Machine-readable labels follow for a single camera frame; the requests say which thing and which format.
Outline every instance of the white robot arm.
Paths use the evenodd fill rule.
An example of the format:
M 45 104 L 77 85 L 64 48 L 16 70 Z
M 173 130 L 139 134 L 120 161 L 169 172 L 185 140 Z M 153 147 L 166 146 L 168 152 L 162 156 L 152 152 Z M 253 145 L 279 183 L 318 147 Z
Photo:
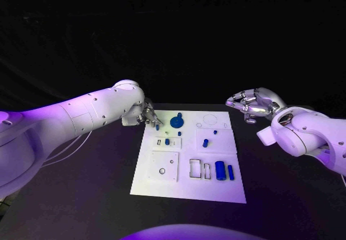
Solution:
M 163 124 L 132 80 L 35 110 L 0 111 L 0 198 L 31 181 L 61 144 L 120 118 L 124 126 Z
M 295 157 L 313 156 L 346 176 L 346 120 L 332 119 L 303 107 L 287 107 L 264 87 L 240 92 L 225 104 L 245 114 L 247 123 L 257 123 L 256 117 L 271 121 L 271 126 L 257 133 L 266 146 L 277 143 Z

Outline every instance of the white platform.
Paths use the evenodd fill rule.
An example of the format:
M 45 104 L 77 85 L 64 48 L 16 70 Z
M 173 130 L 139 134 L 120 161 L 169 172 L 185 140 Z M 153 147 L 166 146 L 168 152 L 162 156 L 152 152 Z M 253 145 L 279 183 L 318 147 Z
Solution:
M 245 204 L 230 113 L 166 110 L 155 112 L 165 126 L 159 131 L 150 125 L 146 126 L 130 194 Z M 171 126 L 171 119 L 178 116 L 178 113 L 182 113 L 184 126 L 176 129 Z M 169 146 L 155 147 L 158 137 L 160 139 L 181 138 L 181 149 L 175 146 L 172 148 Z M 202 147 L 205 138 L 209 140 L 207 148 Z M 191 159 L 201 160 L 202 179 L 191 178 Z M 225 181 L 217 180 L 217 161 L 225 162 Z M 204 179 L 204 164 L 211 165 L 211 180 Z M 235 180 L 233 181 L 230 180 L 228 165 L 233 165 L 234 169 Z M 176 167 L 178 179 L 172 179 L 171 176 L 176 175 Z

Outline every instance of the table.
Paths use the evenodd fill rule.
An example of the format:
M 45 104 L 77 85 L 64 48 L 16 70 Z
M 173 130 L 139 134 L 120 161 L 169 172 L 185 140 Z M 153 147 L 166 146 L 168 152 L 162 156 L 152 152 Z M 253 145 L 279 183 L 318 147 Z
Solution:
M 146 126 L 117 121 L 22 188 L 0 222 L 2 240 L 120 239 L 172 224 L 217 226 L 270 240 L 345 239 L 342 177 L 313 157 L 263 145 L 257 132 L 270 125 L 266 118 L 250 125 L 225 105 L 155 108 L 230 112 L 247 204 L 130 195 Z

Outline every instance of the black backdrop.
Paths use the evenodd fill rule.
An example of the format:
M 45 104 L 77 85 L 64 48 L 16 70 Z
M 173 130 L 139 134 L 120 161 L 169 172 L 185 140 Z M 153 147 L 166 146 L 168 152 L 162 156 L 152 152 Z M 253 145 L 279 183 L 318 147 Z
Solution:
M 266 87 L 346 115 L 345 3 L 2 2 L 0 110 L 140 83 L 158 103 L 222 104 Z

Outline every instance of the small blue part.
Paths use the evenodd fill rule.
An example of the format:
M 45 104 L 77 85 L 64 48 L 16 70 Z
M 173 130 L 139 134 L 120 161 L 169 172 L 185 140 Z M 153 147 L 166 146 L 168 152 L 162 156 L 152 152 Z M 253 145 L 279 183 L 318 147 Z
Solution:
M 209 142 L 208 139 L 205 139 L 205 140 L 204 140 L 204 148 L 208 147 L 208 142 Z
M 179 113 L 178 113 L 178 116 L 175 116 L 175 117 L 171 119 L 171 126 L 172 126 L 175 129 L 179 129 L 184 125 L 185 125 L 185 120 L 184 120 L 184 118 L 182 118 L 182 113 L 179 112 Z
M 235 180 L 233 165 L 228 165 L 227 168 L 228 168 L 228 173 L 230 173 L 230 180 Z
M 215 162 L 215 171 L 217 171 L 217 179 L 220 181 L 227 180 L 227 170 L 225 170 L 225 163 L 224 161 Z

